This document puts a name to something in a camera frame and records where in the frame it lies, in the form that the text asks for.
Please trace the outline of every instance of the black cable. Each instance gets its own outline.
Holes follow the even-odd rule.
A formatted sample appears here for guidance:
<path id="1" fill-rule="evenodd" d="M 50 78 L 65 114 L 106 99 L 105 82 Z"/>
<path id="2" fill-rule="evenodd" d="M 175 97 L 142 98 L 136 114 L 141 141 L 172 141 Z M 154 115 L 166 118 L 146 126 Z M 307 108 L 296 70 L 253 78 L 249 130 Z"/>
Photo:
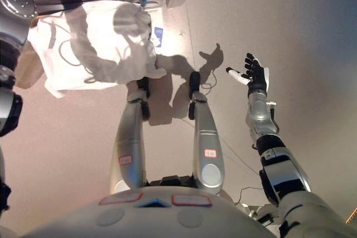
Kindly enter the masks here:
<path id="1" fill-rule="evenodd" d="M 251 187 L 251 186 L 246 187 L 246 188 L 242 188 L 242 189 L 240 190 L 238 202 L 234 203 L 235 206 L 240 203 L 240 200 L 242 199 L 242 193 L 243 193 L 243 191 L 246 190 L 246 189 L 262 190 L 263 188 L 255 188 L 255 187 Z"/>

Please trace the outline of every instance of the gray circular part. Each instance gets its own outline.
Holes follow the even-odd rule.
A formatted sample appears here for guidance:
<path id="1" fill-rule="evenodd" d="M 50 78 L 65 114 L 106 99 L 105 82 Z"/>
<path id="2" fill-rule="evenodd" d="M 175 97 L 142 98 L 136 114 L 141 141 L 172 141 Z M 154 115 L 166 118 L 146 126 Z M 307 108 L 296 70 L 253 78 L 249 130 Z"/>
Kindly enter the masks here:
<path id="1" fill-rule="evenodd" d="M 221 172 L 214 164 L 208 164 L 202 169 L 202 179 L 209 186 L 216 186 L 221 180 Z"/>
<path id="2" fill-rule="evenodd" d="M 194 209 L 184 209 L 177 214 L 177 220 L 182 226 L 187 228 L 197 228 L 203 222 L 200 211 Z"/>
<path id="3" fill-rule="evenodd" d="M 97 219 L 98 226 L 106 227 L 110 226 L 123 218 L 125 210 L 121 208 L 113 208 L 110 210 L 104 211 L 99 215 Z"/>

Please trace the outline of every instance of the small white object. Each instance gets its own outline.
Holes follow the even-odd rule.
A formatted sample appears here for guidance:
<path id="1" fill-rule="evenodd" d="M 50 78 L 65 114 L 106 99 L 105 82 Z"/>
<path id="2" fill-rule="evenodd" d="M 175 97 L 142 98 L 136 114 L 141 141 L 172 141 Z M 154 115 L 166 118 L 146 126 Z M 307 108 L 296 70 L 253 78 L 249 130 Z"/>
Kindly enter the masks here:
<path id="1" fill-rule="evenodd" d="M 231 77 L 233 77 L 234 79 L 236 79 L 236 81 L 242 83 L 243 85 L 247 85 L 250 82 L 250 79 L 242 77 L 242 73 L 238 72 L 238 71 L 236 71 L 234 69 L 229 70 L 228 74 Z"/>

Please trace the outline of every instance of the silver metal joint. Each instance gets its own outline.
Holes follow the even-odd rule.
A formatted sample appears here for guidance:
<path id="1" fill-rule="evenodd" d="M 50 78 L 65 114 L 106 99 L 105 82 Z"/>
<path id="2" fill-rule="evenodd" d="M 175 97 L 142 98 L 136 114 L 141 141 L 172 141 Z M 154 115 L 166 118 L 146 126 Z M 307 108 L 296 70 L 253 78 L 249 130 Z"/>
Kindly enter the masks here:
<path id="1" fill-rule="evenodd" d="M 278 128 L 271 115 L 275 105 L 275 102 L 267 101 L 263 91 L 258 90 L 249 95 L 245 122 L 254 143 L 263 135 L 278 135 Z"/>

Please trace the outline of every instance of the humanoid robot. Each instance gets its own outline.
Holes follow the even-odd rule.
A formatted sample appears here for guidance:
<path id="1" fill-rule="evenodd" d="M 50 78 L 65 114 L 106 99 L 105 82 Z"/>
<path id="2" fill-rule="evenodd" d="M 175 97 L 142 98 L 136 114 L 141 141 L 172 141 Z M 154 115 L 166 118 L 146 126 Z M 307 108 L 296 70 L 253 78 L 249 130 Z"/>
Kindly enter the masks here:
<path id="1" fill-rule="evenodd" d="M 21 112 L 22 99 L 12 91 L 14 70 L 36 9 L 32 0 L 0 0 L 0 15 L 0 136 L 4 136 L 16 128 Z M 267 101 L 268 69 L 252 54 L 245 61 L 245 74 L 232 68 L 227 72 L 248 86 L 246 123 L 262 163 L 259 175 L 265 194 L 279 209 L 281 237 L 357 237 L 355 229 L 311 192 L 305 172 L 282 142 L 274 121 L 275 103 Z M 149 88 L 144 78 L 128 96 L 119 124 L 111 194 L 24 237 L 274 237 L 220 196 L 223 154 L 199 86 L 200 75 L 193 72 L 189 85 L 189 118 L 195 121 L 192 175 L 146 180 L 142 122 L 149 118 Z M 8 209 L 11 192 L 1 150 L 0 179 L 1 213 Z"/>

